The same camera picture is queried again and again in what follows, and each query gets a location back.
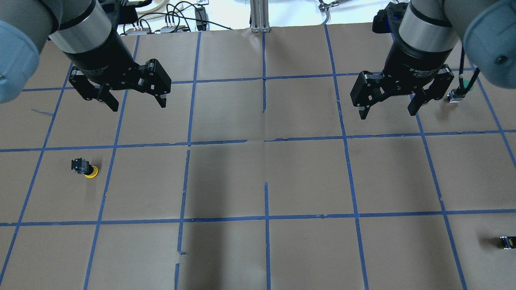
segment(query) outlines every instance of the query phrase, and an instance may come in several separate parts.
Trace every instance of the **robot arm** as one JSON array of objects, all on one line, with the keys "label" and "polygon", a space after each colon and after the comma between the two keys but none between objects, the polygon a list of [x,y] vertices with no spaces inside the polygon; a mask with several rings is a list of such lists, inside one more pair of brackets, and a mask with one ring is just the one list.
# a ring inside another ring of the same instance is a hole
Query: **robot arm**
[{"label": "robot arm", "polygon": [[[103,9],[104,5],[112,5],[108,7],[111,10],[120,8],[121,3],[0,0],[0,103],[18,96],[35,72],[39,53],[50,37],[74,63],[69,81],[83,99],[96,99],[117,111],[118,101],[109,91],[135,89],[152,94],[165,107],[170,77],[156,59],[143,66],[133,61],[116,32],[119,17],[110,21]],[[34,22],[20,17],[27,11],[31,11]]]},{"label": "robot arm", "polygon": [[351,91],[362,119],[394,95],[414,94],[412,116],[430,100],[442,99],[454,78],[444,62],[459,39],[490,82],[516,88],[515,0],[389,3],[375,17],[373,31],[393,33],[394,43],[382,73],[362,71]]}]

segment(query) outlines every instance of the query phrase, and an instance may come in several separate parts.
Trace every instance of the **green object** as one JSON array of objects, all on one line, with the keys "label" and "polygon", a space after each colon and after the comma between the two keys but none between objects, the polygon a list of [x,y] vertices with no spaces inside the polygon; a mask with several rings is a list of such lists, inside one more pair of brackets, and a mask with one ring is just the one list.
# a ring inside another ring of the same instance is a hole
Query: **green object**
[{"label": "green object", "polygon": [[[463,79],[462,83],[464,84],[464,88],[467,88],[467,86],[470,84],[470,81]],[[472,91],[474,88],[475,88],[475,85],[472,85],[470,91]]]}]

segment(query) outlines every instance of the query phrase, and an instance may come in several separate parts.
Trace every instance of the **cable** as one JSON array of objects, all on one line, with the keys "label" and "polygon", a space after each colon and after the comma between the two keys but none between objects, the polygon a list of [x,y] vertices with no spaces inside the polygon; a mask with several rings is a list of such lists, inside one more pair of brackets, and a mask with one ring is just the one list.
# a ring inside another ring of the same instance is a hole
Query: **cable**
[{"label": "cable", "polygon": [[181,4],[181,3],[186,3],[186,4],[188,4],[188,6],[186,6],[186,8],[188,8],[188,7],[190,7],[190,6],[195,6],[195,5],[203,6],[202,4],[199,4],[199,3],[192,4],[192,3],[188,2],[188,1],[179,1],[179,2],[177,2],[175,5],[177,6],[177,5]]},{"label": "cable", "polygon": [[149,33],[152,33],[151,25],[145,19],[140,20],[140,26],[141,26],[142,30],[143,30],[143,25],[141,24],[142,21],[145,21],[145,23],[147,23],[147,26],[149,27]]},{"label": "cable", "polygon": [[[138,18],[138,21],[140,21],[140,19],[142,19],[143,17],[145,17],[145,16],[147,16],[147,15],[152,15],[152,14],[169,15],[168,13],[162,13],[162,12],[150,12],[150,13],[145,13],[145,14],[143,14],[142,16],[140,16],[140,17]],[[218,24],[218,23],[212,22],[212,21],[208,21],[208,20],[202,20],[202,19],[196,19],[196,18],[183,17],[183,16],[179,16],[179,15],[177,15],[177,13],[176,13],[176,17],[183,18],[183,19],[189,19],[189,20],[195,20],[195,21],[199,21],[199,22],[203,22],[203,23],[211,23],[211,24],[214,24],[214,25],[220,26],[220,27],[225,28],[225,29],[233,30],[231,27],[227,27],[227,26],[224,26],[224,25],[221,25],[221,24]]]},{"label": "cable", "polygon": [[473,85],[477,81],[477,78],[478,78],[479,74],[480,74],[480,69],[476,68],[475,72],[473,73],[473,76],[471,77],[470,83],[467,85],[466,88],[462,88],[462,89],[459,88],[457,90],[457,94],[463,94],[463,95],[467,94],[467,92],[469,92],[471,90],[471,88],[473,88]]},{"label": "cable", "polygon": [[460,52],[460,64],[459,64],[459,89],[464,89],[464,46],[462,46],[462,51]]},{"label": "cable", "polygon": [[[172,4],[167,4],[167,6],[166,6],[166,8],[167,8],[167,14],[169,14],[169,13],[170,13],[170,11],[168,10],[168,6],[169,6],[169,5],[170,5],[170,6],[172,6],[172,7],[174,8],[173,12],[175,12],[176,7],[175,7],[174,5],[172,5]],[[165,16],[165,23],[167,23],[167,18],[168,18],[168,22],[170,23],[170,26],[172,26],[172,24],[175,24],[175,22],[174,22],[174,15],[172,15],[172,22],[170,22],[170,16],[169,16],[169,15],[167,15],[167,16]]]},{"label": "cable", "polygon": [[[168,11],[168,6],[170,5],[170,6],[172,6],[172,7],[174,8],[174,10],[172,11],[173,13],[175,13],[175,11],[177,10],[179,13],[181,13],[181,16],[183,16],[183,17],[184,17],[183,10],[185,10],[185,8],[183,8],[182,10],[179,10],[179,9],[177,8],[177,6],[178,6],[178,4],[179,4],[179,3],[177,3],[175,6],[174,6],[174,5],[172,5],[172,4],[167,4],[167,13],[169,13],[169,11]],[[178,17],[178,26],[177,26],[177,27],[179,27],[179,23],[180,23],[180,21],[181,21],[181,18],[179,18],[179,15],[178,15],[177,13],[175,13],[175,14],[176,14],[176,15],[177,15],[177,17]],[[188,24],[188,21],[186,21],[186,19],[185,19],[185,22],[186,22],[186,27],[188,27],[188,30],[189,30],[189,31],[192,31],[192,30],[190,29],[190,25]]]}]

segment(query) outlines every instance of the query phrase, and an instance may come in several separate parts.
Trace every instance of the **power adapter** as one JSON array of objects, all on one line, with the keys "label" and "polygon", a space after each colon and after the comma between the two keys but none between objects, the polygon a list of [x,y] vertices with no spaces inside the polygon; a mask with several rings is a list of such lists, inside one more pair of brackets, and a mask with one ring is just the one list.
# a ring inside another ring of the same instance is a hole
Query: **power adapter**
[{"label": "power adapter", "polygon": [[197,20],[197,30],[198,31],[206,31],[208,23],[203,22],[203,21],[208,21],[208,16],[206,15],[206,8],[204,8],[204,6],[195,8],[195,18],[198,19]]}]

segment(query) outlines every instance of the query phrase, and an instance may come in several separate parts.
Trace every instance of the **blue tape grid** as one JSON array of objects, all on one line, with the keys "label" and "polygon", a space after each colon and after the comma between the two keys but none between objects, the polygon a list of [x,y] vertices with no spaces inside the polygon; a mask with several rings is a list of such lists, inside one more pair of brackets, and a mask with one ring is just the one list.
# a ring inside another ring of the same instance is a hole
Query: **blue tape grid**
[{"label": "blue tape grid", "polygon": [[[40,157],[38,159],[33,178],[31,180],[31,184],[29,187],[29,190],[27,192],[27,196],[24,202],[24,205],[22,207],[22,211],[20,213],[20,217],[18,219],[18,222],[15,223],[0,223],[0,227],[15,227],[15,231],[13,234],[13,238],[11,240],[11,244],[8,250],[8,253],[6,255],[6,259],[4,262],[4,265],[2,267],[2,272],[0,274],[0,284],[2,283],[2,279],[5,274],[5,270],[10,258],[10,255],[12,253],[12,249],[14,246],[14,242],[16,240],[16,236],[18,234],[18,230],[20,227],[26,227],[26,226],[43,226],[43,225],[93,225],[95,224],[95,235],[92,242],[92,249],[90,252],[90,259],[88,262],[88,269],[87,274],[85,277],[85,284],[84,289],[88,286],[88,280],[89,280],[89,273],[91,271],[91,264],[94,256],[94,250],[96,245],[96,239],[98,237],[98,232],[101,224],[137,224],[137,223],[179,223],[180,230],[179,230],[179,236],[178,236],[178,251],[181,252],[181,244],[182,244],[182,229],[183,224],[185,222],[225,222],[225,221],[245,221],[245,220],[265,220],[266,221],[266,255],[267,255],[267,289],[270,289],[270,237],[269,237],[269,220],[274,219],[319,219],[319,218],[354,218],[356,220],[356,227],[357,227],[357,239],[359,242],[359,252],[360,252],[360,258],[361,258],[361,264],[362,264],[362,272],[363,272],[363,279],[364,279],[364,285],[365,289],[368,289],[368,282],[367,282],[367,273],[365,268],[365,259],[363,254],[363,246],[361,241],[361,234],[360,234],[360,217],[394,217],[394,216],[431,216],[431,215],[443,215],[446,223],[446,228],[449,234],[450,243],[452,246],[452,250],[454,253],[454,258],[457,263],[457,268],[459,271],[461,283],[463,286],[463,289],[467,289],[465,280],[462,274],[462,269],[460,266],[460,261],[458,259],[457,251],[455,249],[455,243],[453,241],[453,236],[451,233],[451,229],[448,222],[448,215],[468,215],[468,214],[501,214],[501,213],[516,213],[516,209],[509,208],[509,209],[501,209],[501,210],[470,210],[470,211],[447,211],[444,207],[444,203],[441,201],[441,211],[439,212],[397,212],[397,213],[359,213],[357,208],[357,202],[356,197],[354,194],[354,184],[352,182],[352,171],[351,171],[351,164],[349,162],[349,152],[348,152],[348,146],[347,146],[347,140],[353,139],[353,138],[383,138],[383,137],[407,137],[407,136],[421,136],[423,143],[425,145],[425,150],[427,153],[427,157],[429,160],[429,165],[431,167],[432,176],[434,177],[434,182],[436,184],[436,189],[438,191],[438,196],[440,197],[441,193],[439,190],[439,184],[437,181],[437,177],[435,174],[435,170],[433,168],[433,163],[431,161],[431,156],[428,150],[428,146],[426,144],[426,136],[449,136],[449,135],[473,135],[473,134],[501,134],[504,143],[507,147],[508,153],[510,155],[510,158],[516,167],[516,160],[514,158],[514,154],[512,152],[512,149],[507,141],[506,135],[509,133],[516,133],[516,130],[503,130],[502,126],[500,125],[500,122],[498,120],[498,117],[495,114],[495,111],[491,105],[491,102],[489,100],[489,97],[481,83],[480,80],[478,80],[480,89],[486,99],[486,102],[488,104],[488,107],[493,115],[493,118],[496,122],[496,125],[498,126],[498,131],[484,131],[484,132],[439,132],[439,133],[425,133],[423,130],[423,127],[421,125],[421,121],[419,119],[419,116],[416,116],[418,125],[420,127],[420,133],[413,133],[413,134],[382,134],[382,135],[346,135],[345,128],[344,128],[344,122],[342,119],[342,109],[340,104],[340,95],[338,92],[338,84],[336,81],[336,77],[338,76],[353,76],[358,75],[358,73],[336,73],[335,71],[335,64],[334,64],[334,58],[333,58],[333,52],[331,48],[331,41],[330,36],[328,33],[327,26],[325,25],[325,33],[326,38],[328,41],[328,49],[330,54],[330,59],[332,62],[332,74],[315,74],[315,75],[292,75],[292,76],[266,76],[266,65],[265,65],[265,34],[262,34],[262,53],[263,53],[263,76],[260,77],[254,77],[254,78],[232,78],[232,79],[210,79],[210,80],[197,80],[197,67],[198,67],[198,60],[199,60],[199,48],[200,48],[200,41],[201,41],[201,33],[198,35],[198,41],[197,41],[197,51],[196,51],[196,61],[195,61],[195,70],[194,70],[194,77],[192,81],[179,81],[179,82],[172,82],[173,84],[193,84],[192,86],[192,97],[191,97],[191,104],[190,104],[190,118],[189,118],[189,126],[188,126],[188,141],[187,142],[178,142],[178,143],[147,143],[147,144],[118,144],[118,137],[120,133],[120,127],[123,117],[123,111],[125,108],[125,102],[127,98],[127,91],[124,94],[124,99],[122,102],[122,108],[120,112],[120,118],[119,123],[117,127],[117,133],[115,137],[115,143],[113,146],[82,146],[82,147],[53,147],[48,148],[46,146],[48,138],[50,136],[50,132],[52,130],[53,123],[55,121],[55,116],[57,114],[57,110],[59,108],[59,104],[63,95],[63,92],[65,90],[73,89],[73,87],[66,87],[66,80],[61,88],[40,88],[40,89],[24,89],[23,91],[50,91],[50,90],[60,90],[60,96],[58,99],[58,102],[56,104],[56,108],[54,111],[54,115],[52,117],[51,123],[49,125],[49,130],[47,132],[45,142],[43,144],[43,147],[41,148],[20,148],[20,149],[0,149],[0,153],[2,152],[27,152],[27,151],[39,151]],[[136,56],[137,50],[138,50],[138,44],[139,44],[139,36],[137,38],[135,51],[133,54],[133,57]],[[464,69],[465,71],[472,71],[474,70],[474,67],[472,65],[471,68]],[[81,149],[113,149],[113,154],[111,157],[111,162],[109,166],[108,171],[108,177],[106,180],[106,186],[104,190],[104,194],[107,192],[108,185],[109,185],[109,179],[111,175],[112,166],[115,159],[116,149],[117,148],[136,148],[136,147],[162,147],[162,146],[196,146],[196,145],[205,145],[205,144],[224,144],[224,143],[244,143],[247,142],[247,140],[221,140],[221,141],[204,141],[204,142],[192,142],[191,141],[191,128],[192,128],[192,118],[193,118],[193,112],[194,112],[194,103],[195,103],[195,88],[197,83],[212,83],[212,82],[237,82],[237,81],[248,81],[248,80],[263,80],[263,110],[266,109],[266,81],[268,79],[289,79],[289,78],[312,78],[312,77],[333,77],[334,79],[334,85],[335,85],[335,93],[336,93],[336,100],[337,100],[337,108],[338,113],[340,117],[341,122],[341,129],[342,129],[342,136],[317,136],[317,137],[301,137],[301,138],[278,138],[275,140],[265,140],[265,142],[278,142],[278,141],[303,141],[303,140],[331,140],[331,139],[342,139],[344,142],[344,148],[345,148],[345,156],[346,156],[346,163],[348,167],[348,174],[350,179],[350,187],[351,187],[351,194],[352,194],[352,200],[353,200],[353,214],[329,214],[329,215],[280,215],[280,216],[270,216],[268,212],[268,185],[265,184],[265,215],[264,216],[246,216],[246,217],[231,217],[231,218],[200,218],[200,219],[184,219],[184,209],[185,209],[185,201],[186,201],[186,187],[187,187],[187,178],[188,178],[188,163],[190,158],[190,151],[187,151],[187,157],[186,157],[186,165],[185,165],[185,179],[184,179],[184,189],[183,189],[183,201],[182,201],[182,207],[181,207],[181,218],[179,219],[151,219],[151,220],[104,220],[102,221],[102,212],[105,204],[105,195],[103,196],[101,207],[99,209],[99,216],[97,218],[97,221],[63,221],[63,222],[22,222],[23,214],[25,212],[28,199],[30,197],[30,193],[32,191],[32,187],[34,185],[34,181],[36,179],[36,175],[38,173],[39,166],[41,164],[41,160],[43,157],[43,153],[45,151],[58,151],[58,150],[81,150]],[[178,287],[178,277],[179,277],[179,270],[180,265],[179,263],[175,266],[175,289]]]},{"label": "blue tape grid", "polygon": [[450,240],[451,250],[452,250],[452,253],[453,253],[453,256],[455,259],[455,264],[457,265],[457,271],[459,274],[460,283],[462,284],[462,289],[467,290],[466,280],[464,279],[464,274],[462,272],[462,267],[460,265],[459,255],[457,254],[457,248],[455,246],[455,240],[453,238],[452,229],[450,227],[448,215],[446,214],[446,207],[444,206],[444,201],[442,200],[441,189],[439,187],[439,181],[437,180],[436,170],[433,166],[432,157],[430,155],[430,150],[428,149],[428,143],[426,141],[426,134],[425,134],[425,131],[423,130],[423,125],[421,124],[421,119],[419,117],[419,114],[416,114],[416,120],[417,120],[417,125],[419,126],[419,129],[420,129],[423,146],[425,147],[426,157],[428,159],[428,165],[430,166],[430,171],[432,173],[433,182],[436,187],[436,192],[437,192],[437,196],[439,198],[439,203],[441,205],[441,212],[442,212],[442,215],[444,218],[444,223],[446,225],[446,232],[448,233],[448,238]]},{"label": "blue tape grid", "polygon": [[38,175],[39,166],[41,165],[41,160],[43,159],[44,149],[46,148],[46,144],[49,141],[50,132],[52,131],[52,127],[54,126],[54,121],[56,120],[57,110],[59,109],[59,104],[61,103],[63,93],[65,92],[64,90],[65,90],[66,82],[68,80],[68,74],[70,73],[71,70],[72,70],[72,64],[70,63],[70,66],[68,67],[68,72],[66,74],[67,77],[64,80],[63,86],[61,87],[61,93],[59,94],[59,98],[57,99],[56,107],[54,109],[54,114],[52,115],[52,119],[50,121],[49,129],[46,132],[45,142],[43,143],[41,153],[39,154],[38,163],[36,164],[36,168],[34,169],[34,174],[30,181],[30,186],[27,191],[27,195],[25,196],[25,201],[23,202],[22,210],[20,212],[20,216],[18,218],[18,222],[17,222],[16,228],[14,230],[14,234],[11,239],[11,244],[9,245],[9,250],[7,251],[7,255],[5,257],[4,265],[2,267],[2,272],[0,273],[0,285],[2,284],[2,281],[4,279],[5,270],[7,268],[7,264],[9,263],[9,258],[11,257],[12,249],[14,247],[14,242],[16,242],[18,230],[20,229],[20,223],[22,222],[23,215],[25,214],[25,209],[27,208],[27,203],[29,202],[30,193],[32,192],[32,188],[34,187],[34,181],[36,180],[36,176]]},{"label": "blue tape grid", "polygon": [[353,173],[351,171],[351,162],[349,160],[348,139],[346,138],[346,136],[347,136],[346,128],[344,127],[344,121],[342,118],[341,97],[338,92],[337,73],[335,71],[335,60],[333,58],[333,50],[331,48],[330,34],[328,33],[328,27],[326,24],[324,25],[324,30],[325,30],[325,34],[326,34],[326,41],[328,42],[328,50],[330,53],[331,69],[333,72],[333,84],[335,86],[335,95],[336,95],[337,108],[338,108],[338,118],[341,123],[341,130],[342,130],[342,136],[343,136],[343,141],[344,141],[344,154],[346,156],[346,165],[347,165],[347,170],[348,170],[349,186],[351,188],[351,200],[353,202],[353,214],[354,214],[354,218],[355,218],[355,226],[357,228],[358,250],[359,250],[359,254],[360,254],[360,263],[362,265],[362,276],[364,279],[364,288],[365,288],[365,290],[369,290],[369,282],[367,280],[367,270],[365,267],[364,247],[362,245],[362,233],[360,231],[360,215],[358,212],[357,197],[355,195],[355,190],[354,190]]},{"label": "blue tape grid", "polygon": [[[138,53],[139,45],[140,45],[140,36],[138,35],[136,37],[136,44],[135,44],[134,51],[133,51],[133,60],[136,60],[136,54]],[[104,194],[102,196],[102,203],[101,203],[100,209],[99,209],[99,216],[97,218],[96,225],[95,225],[95,234],[93,235],[93,242],[91,243],[90,257],[88,259],[88,268],[86,269],[86,276],[84,278],[83,290],[88,289],[88,283],[90,280],[90,273],[91,273],[91,265],[93,264],[93,256],[95,255],[96,242],[97,242],[97,238],[99,237],[102,213],[104,212],[104,204],[106,202],[106,193],[109,188],[109,181],[111,180],[111,172],[113,170],[113,164],[115,163],[115,156],[117,153],[118,138],[120,136],[120,128],[122,127],[122,119],[124,117],[125,103],[127,101],[127,92],[128,92],[128,90],[126,90],[124,93],[124,99],[122,101],[122,106],[120,108],[120,116],[118,118],[117,133],[115,134],[115,141],[113,144],[113,152],[111,154],[111,161],[109,163],[109,169],[107,171],[106,185],[104,186]]]},{"label": "blue tape grid", "polygon": [[266,182],[265,186],[265,268],[267,271],[267,290],[271,289],[270,278],[270,229],[269,229],[269,184]]}]

